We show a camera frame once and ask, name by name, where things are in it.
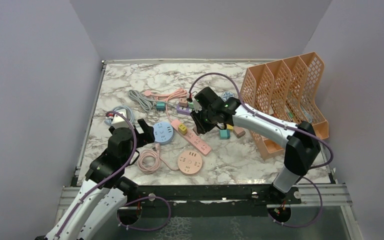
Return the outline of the yellow charger plug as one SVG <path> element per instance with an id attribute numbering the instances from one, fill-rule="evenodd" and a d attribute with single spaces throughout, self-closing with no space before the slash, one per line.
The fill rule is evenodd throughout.
<path id="1" fill-rule="evenodd" d="M 177 130 L 179 131 L 180 134 L 182 135 L 186 135 L 187 132 L 188 132 L 188 128 L 183 124 L 183 123 L 180 123 L 178 126 L 177 126 Z"/>
<path id="2" fill-rule="evenodd" d="M 227 127 L 227 129 L 229 131 L 233 131 L 234 130 L 234 127 L 232 125 L 227 124 L 226 127 Z"/>

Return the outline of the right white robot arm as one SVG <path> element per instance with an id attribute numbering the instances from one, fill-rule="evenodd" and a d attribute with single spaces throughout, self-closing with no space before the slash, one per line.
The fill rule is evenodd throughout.
<path id="1" fill-rule="evenodd" d="M 284 121 L 262 113 L 238 98 L 223 100 L 210 87 L 205 87 L 190 100 L 194 110 L 190 114 L 199 135 L 220 125 L 240 127 L 261 135 L 285 150 L 283 168 L 268 190 L 269 199 L 280 204 L 289 196 L 292 186 L 309 171 L 321 146 L 313 126 Z"/>

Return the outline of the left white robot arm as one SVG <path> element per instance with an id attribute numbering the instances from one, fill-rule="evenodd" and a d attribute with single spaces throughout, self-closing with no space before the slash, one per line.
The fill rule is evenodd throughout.
<path id="1" fill-rule="evenodd" d="M 60 218 L 38 240 L 90 240 L 119 207 L 137 200 L 138 185 L 124 176 L 138 148 L 155 141 L 154 129 L 139 119 L 133 124 L 111 127 L 106 149 L 89 166 L 80 190 Z"/>

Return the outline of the pink dual USB charger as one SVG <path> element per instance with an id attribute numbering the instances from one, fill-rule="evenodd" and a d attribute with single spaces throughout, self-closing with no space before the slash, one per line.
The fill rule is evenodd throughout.
<path id="1" fill-rule="evenodd" d="M 178 101 L 180 107 L 187 108 L 189 106 L 189 102 L 186 98 L 180 98 Z"/>

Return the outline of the teal charger plug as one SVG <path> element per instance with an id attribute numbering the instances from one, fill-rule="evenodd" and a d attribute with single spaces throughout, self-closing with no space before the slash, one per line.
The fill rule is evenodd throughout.
<path id="1" fill-rule="evenodd" d="M 221 140 L 228 140 L 231 137 L 231 131 L 228 129 L 221 129 L 219 130 L 219 138 Z"/>

